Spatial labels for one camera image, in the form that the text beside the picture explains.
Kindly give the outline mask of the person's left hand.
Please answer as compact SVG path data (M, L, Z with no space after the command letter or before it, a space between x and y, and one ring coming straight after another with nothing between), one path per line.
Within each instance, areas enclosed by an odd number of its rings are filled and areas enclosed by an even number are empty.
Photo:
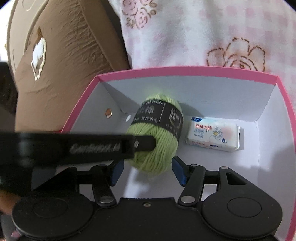
M1 212L11 216L13 207L21 199L18 195L1 190Z

